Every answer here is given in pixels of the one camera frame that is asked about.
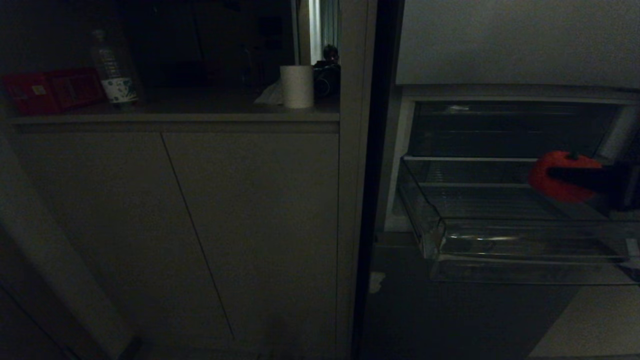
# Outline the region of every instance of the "refrigerator drawer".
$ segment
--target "refrigerator drawer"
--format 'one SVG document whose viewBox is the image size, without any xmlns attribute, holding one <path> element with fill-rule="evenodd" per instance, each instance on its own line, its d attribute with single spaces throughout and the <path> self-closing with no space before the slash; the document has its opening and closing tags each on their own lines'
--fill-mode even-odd
<svg viewBox="0 0 640 360">
<path fill-rule="evenodd" d="M 640 218 L 603 199 L 568 204 L 526 184 L 517 159 L 402 160 L 398 191 L 431 278 L 540 284 L 637 284 Z"/>
</svg>

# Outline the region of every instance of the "black object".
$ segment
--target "black object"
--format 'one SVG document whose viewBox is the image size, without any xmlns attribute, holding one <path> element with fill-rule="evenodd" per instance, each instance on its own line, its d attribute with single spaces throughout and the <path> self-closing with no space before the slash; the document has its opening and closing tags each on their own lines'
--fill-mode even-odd
<svg viewBox="0 0 640 360">
<path fill-rule="evenodd" d="M 340 65 L 319 61 L 314 66 L 314 95 L 316 98 L 329 97 L 340 93 Z"/>
<path fill-rule="evenodd" d="M 616 163 L 602 168 L 552 167 L 547 174 L 606 195 L 613 210 L 640 209 L 640 163 Z"/>
</svg>

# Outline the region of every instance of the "paper towel roll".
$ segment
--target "paper towel roll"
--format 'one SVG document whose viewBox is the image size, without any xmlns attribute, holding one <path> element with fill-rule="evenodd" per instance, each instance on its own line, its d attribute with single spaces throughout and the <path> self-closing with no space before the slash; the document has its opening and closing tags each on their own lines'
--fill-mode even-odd
<svg viewBox="0 0 640 360">
<path fill-rule="evenodd" d="M 282 99 L 287 108 L 314 105 L 314 68 L 311 65 L 281 66 Z"/>
</svg>

